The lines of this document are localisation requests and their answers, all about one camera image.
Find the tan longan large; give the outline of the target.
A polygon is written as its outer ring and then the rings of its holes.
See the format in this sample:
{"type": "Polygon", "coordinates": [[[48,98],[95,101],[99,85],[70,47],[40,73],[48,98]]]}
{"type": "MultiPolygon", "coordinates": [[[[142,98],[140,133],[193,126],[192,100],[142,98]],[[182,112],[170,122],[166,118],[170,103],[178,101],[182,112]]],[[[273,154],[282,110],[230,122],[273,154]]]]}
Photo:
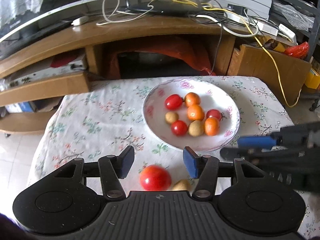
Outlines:
{"type": "Polygon", "coordinates": [[[199,137],[203,135],[204,133],[204,125],[203,122],[200,120],[195,120],[192,123],[190,123],[188,127],[188,133],[192,137],[199,137]]]}

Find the large red tomato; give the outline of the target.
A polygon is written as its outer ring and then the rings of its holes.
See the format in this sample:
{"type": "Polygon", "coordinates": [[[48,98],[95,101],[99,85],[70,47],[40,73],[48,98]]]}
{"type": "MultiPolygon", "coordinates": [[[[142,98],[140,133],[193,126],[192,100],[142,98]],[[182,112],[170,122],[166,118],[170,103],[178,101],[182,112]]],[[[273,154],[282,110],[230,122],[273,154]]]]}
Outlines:
{"type": "Polygon", "coordinates": [[[171,175],[161,166],[150,165],[140,173],[139,182],[145,191],[167,191],[171,186],[171,175]]]}

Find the orange mandarin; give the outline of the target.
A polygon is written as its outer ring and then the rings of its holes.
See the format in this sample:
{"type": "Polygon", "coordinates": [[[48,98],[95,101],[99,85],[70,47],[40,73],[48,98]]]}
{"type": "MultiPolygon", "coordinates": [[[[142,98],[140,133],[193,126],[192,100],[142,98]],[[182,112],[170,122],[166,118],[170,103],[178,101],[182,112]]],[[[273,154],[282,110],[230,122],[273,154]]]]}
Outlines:
{"type": "Polygon", "coordinates": [[[218,135],[220,129],[220,122],[217,118],[207,118],[204,122],[204,132],[208,136],[218,135]]]}
{"type": "Polygon", "coordinates": [[[185,95],[184,103],[187,107],[190,107],[192,105],[199,105],[201,103],[201,99],[196,93],[190,92],[185,95]]]}
{"type": "Polygon", "coordinates": [[[200,105],[191,105],[187,109],[187,117],[191,121],[202,121],[204,119],[204,110],[200,105]]]}

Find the small red tomato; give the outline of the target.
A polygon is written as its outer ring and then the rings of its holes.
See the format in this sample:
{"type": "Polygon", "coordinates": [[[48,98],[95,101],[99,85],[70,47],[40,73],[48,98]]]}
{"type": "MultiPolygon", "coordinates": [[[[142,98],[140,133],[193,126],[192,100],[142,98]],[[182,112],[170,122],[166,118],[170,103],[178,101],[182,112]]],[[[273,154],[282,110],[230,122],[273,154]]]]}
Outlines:
{"type": "Polygon", "coordinates": [[[188,125],[182,120],[177,120],[171,124],[171,131],[175,136],[184,136],[188,131],[188,125]]]}

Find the red tomato with stem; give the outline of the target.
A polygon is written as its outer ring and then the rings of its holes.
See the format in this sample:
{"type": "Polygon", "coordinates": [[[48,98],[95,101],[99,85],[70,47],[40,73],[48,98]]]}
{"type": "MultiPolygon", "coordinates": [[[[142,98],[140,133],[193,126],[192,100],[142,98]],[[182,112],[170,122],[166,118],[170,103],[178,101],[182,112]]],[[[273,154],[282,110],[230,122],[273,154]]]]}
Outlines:
{"type": "Polygon", "coordinates": [[[218,121],[222,121],[223,119],[225,119],[225,115],[217,110],[217,109],[210,109],[207,113],[206,113],[206,118],[216,118],[218,121]]]}

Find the white floral bowl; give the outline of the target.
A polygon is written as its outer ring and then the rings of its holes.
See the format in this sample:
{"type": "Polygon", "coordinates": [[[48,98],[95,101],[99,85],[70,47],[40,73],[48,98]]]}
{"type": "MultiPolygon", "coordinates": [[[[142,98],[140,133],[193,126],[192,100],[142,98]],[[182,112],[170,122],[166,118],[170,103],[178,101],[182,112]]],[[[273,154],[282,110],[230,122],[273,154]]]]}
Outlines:
{"type": "Polygon", "coordinates": [[[204,79],[178,78],[156,85],[144,99],[142,107],[144,123],[153,136],[175,150],[190,146],[196,152],[209,153],[226,146],[236,136],[240,126],[240,113],[234,100],[226,91],[204,79]],[[197,94],[204,113],[217,109],[222,114],[219,132],[215,136],[189,134],[176,136],[171,125],[166,123],[165,100],[172,94],[184,97],[187,93],[197,94]]]}

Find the red plastic bag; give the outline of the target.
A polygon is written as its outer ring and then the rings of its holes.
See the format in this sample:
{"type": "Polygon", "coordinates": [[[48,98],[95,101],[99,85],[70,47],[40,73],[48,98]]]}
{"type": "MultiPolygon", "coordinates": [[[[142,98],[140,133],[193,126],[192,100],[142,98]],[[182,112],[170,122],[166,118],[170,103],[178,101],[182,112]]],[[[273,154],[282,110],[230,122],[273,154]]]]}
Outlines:
{"type": "Polygon", "coordinates": [[[300,45],[286,48],[284,54],[294,58],[304,59],[309,52],[309,48],[309,43],[303,42],[300,45]]]}

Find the cardboard box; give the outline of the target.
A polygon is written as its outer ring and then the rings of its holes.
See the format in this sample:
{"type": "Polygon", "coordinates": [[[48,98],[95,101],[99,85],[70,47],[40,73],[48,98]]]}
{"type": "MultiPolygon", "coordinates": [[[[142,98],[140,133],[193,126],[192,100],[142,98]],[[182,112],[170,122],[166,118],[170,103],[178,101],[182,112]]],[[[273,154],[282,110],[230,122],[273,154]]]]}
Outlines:
{"type": "Polygon", "coordinates": [[[303,87],[311,64],[275,51],[267,55],[261,48],[242,44],[234,49],[229,76],[252,76],[263,81],[282,103],[293,105],[303,87]]]}

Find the white power strip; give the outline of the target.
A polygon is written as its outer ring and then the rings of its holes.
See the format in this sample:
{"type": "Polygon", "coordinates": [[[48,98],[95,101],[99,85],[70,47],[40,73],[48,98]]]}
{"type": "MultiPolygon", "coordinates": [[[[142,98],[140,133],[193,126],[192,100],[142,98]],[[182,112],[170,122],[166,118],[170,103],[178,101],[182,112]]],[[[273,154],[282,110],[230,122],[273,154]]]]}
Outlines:
{"type": "Polygon", "coordinates": [[[283,24],[276,24],[268,18],[263,18],[257,12],[242,5],[228,3],[227,9],[242,16],[247,24],[251,24],[252,26],[257,25],[259,30],[263,33],[268,33],[273,36],[281,36],[291,43],[295,45],[297,44],[295,33],[285,27],[283,24]]]}

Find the blue white box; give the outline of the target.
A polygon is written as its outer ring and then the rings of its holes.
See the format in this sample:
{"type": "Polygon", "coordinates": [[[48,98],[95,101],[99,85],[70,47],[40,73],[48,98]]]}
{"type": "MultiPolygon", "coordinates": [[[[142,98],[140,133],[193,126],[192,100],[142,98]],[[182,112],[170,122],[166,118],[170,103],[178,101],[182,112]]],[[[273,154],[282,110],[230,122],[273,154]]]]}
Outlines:
{"type": "Polygon", "coordinates": [[[5,109],[8,113],[34,113],[36,112],[36,106],[32,101],[29,102],[20,102],[20,103],[13,103],[10,105],[6,105],[5,109]]]}

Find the white set-top box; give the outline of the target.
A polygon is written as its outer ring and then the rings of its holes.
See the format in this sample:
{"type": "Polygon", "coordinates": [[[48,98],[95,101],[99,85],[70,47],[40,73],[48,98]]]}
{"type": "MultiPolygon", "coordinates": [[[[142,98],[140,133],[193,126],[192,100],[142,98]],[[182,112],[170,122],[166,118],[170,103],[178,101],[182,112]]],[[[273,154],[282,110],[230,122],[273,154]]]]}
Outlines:
{"type": "Polygon", "coordinates": [[[1,92],[49,77],[85,71],[88,67],[84,53],[66,53],[34,63],[1,79],[1,92]]]}

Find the wooden tv stand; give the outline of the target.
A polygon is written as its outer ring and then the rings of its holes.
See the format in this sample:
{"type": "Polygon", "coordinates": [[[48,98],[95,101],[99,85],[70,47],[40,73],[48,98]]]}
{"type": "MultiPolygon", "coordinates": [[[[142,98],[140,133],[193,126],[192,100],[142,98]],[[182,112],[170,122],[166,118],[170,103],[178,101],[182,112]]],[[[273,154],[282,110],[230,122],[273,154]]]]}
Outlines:
{"type": "MultiPolygon", "coordinates": [[[[69,27],[49,35],[1,61],[1,77],[6,77],[31,64],[49,57],[77,49],[87,55],[89,74],[100,75],[103,45],[110,42],[141,37],[164,35],[218,35],[217,25],[199,24],[189,18],[148,16],[140,20],[97,26],[94,22],[69,27]]],[[[85,92],[88,89],[86,74],[64,74],[58,77],[28,83],[22,87],[1,92],[1,106],[85,92]]]]}

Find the red cloth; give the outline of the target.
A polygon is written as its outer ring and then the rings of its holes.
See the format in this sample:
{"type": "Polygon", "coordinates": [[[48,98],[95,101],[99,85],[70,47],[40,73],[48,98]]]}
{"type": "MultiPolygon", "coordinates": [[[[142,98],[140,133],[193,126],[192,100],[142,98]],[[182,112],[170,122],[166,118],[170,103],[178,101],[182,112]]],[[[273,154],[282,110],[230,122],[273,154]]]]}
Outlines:
{"type": "Polygon", "coordinates": [[[118,55],[128,52],[158,53],[184,61],[194,70],[215,76],[208,49],[201,40],[184,35],[160,35],[110,42],[106,64],[108,75],[120,74],[118,55]]]}

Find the white small device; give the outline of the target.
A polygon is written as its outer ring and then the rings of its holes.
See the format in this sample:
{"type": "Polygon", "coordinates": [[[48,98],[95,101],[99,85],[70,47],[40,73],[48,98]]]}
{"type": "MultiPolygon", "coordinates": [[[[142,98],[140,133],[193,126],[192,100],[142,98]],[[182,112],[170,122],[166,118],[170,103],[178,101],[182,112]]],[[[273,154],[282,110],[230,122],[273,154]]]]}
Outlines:
{"type": "Polygon", "coordinates": [[[83,25],[83,24],[87,23],[88,20],[89,20],[88,16],[81,16],[81,17],[73,20],[71,25],[74,26],[74,27],[77,27],[77,26],[80,26],[80,25],[83,25]]]}

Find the black router box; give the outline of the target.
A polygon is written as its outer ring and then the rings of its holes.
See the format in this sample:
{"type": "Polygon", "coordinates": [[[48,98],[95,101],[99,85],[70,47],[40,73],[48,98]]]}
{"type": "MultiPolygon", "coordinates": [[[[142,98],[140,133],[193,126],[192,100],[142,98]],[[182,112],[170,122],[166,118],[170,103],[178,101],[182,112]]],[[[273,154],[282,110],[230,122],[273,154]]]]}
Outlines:
{"type": "Polygon", "coordinates": [[[148,2],[141,2],[130,5],[128,9],[132,12],[143,13],[150,10],[151,5],[153,6],[153,9],[149,13],[153,15],[184,17],[201,12],[201,9],[198,6],[194,7],[192,5],[165,0],[153,1],[150,4],[148,2]]]}

